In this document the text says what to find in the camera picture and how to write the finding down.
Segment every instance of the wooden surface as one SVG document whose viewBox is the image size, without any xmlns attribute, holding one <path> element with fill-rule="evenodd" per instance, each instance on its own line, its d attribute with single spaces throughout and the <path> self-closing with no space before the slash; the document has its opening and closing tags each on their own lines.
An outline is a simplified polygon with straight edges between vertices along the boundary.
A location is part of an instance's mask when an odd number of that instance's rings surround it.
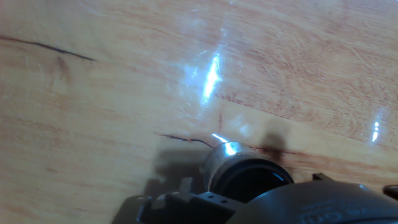
<svg viewBox="0 0 398 224">
<path fill-rule="evenodd" d="M 159 162 L 197 162 L 184 152 L 210 148 L 190 139 L 213 134 L 283 147 L 297 182 L 398 183 L 397 10 L 1 0 L 0 222 L 109 223 Z"/>
</svg>

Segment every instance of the dark plastic part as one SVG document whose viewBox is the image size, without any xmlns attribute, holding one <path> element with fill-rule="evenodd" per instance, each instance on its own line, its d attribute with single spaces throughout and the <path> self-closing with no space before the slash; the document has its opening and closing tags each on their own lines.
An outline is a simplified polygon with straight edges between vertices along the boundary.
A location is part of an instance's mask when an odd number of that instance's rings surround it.
<svg viewBox="0 0 398 224">
<path fill-rule="evenodd" d="M 146 217 L 147 211 L 150 210 L 151 197 L 133 196 L 125 199 L 119 211 L 113 218 L 112 224 L 138 224 L 140 222 L 137 217 Z"/>
<path fill-rule="evenodd" d="M 384 186 L 383 193 L 390 198 L 398 200 L 398 185 Z"/>
<path fill-rule="evenodd" d="M 332 180 L 332 178 L 328 177 L 325 174 L 319 173 L 319 174 L 312 174 L 312 180 Z"/>
<path fill-rule="evenodd" d="M 311 224 L 398 221 L 398 202 L 363 185 L 313 181 L 270 190 L 227 224 Z"/>
<path fill-rule="evenodd" d="M 211 191 L 248 203 L 264 192 L 293 183 L 291 176 L 277 164 L 251 156 L 243 155 L 239 162 L 224 163 L 213 178 Z"/>
</svg>

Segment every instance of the crack in wood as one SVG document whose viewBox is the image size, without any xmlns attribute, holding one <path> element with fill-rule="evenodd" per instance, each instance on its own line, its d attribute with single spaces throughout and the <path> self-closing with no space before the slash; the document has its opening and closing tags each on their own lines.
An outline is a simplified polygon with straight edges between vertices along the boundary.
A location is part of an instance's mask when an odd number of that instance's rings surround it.
<svg viewBox="0 0 398 224">
<path fill-rule="evenodd" d="M 6 37 L 6 36 L 3 36 L 3 35 L 0 35 L 0 40 L 6 40 L 6 41 L 12 41 L 12 42 L 36 45 L 36 46 L 39 46 L 39 47 L 43 47 L 45 49 L 54 50 L 54 51 L 56 51 L 58 53 L 61 53 L 61 54 L 69 54 L 69 55 L 72 55 L 72 56 L 75 56 L 75 57 L 78 57 L 78 58 L 82 58 L 82 59 L 85 59 L 85 60 L 90 60 L 90 61 L 97 62 L 97 60 L 95 60 L 95 59 L 92 59 L 92 58 L 89 58 L 89 57 L 86 57 L 86 56 L 82 56 L 80 54 L 75 54 L 75 53 L 72 53 L 72 52 L 69 52 L 69 51 L 66 51 L 66 50 L 58 49 L 56 47 L 52 47 L 52 46 L 49 46 L 49 45 L 41 44 L 39 42 L 31 42 L 31 41 L 26 41 L 26 40 L 19 40 L 19 39 L 15 39 L 15 38 L 12 38 L 12 37 Z"/>
<path fill-rule="evenodd" d="M 211 146 L 207 142 L 205 142 L 203 140 L 200 140 L 200 139 L 185 139 L 185 138 L 180 138 L 180 137 L 177 137 L 177 136 L 173 136 L 171 134 L 159 134 L 159 136 L 167 137 L 169 139 L 176 139 L 176 140 L 180 140 L 180 141 L 186 141 L 186 142 L 195 142 L 195 141 L 197 141 L 197 142 L 201 142 L 201 143 L 203 143 L 203 144 L 205 144 L 205 145 L 207 145 L 209 147 L 214 148 L 213 146 Z"/>
</svg>

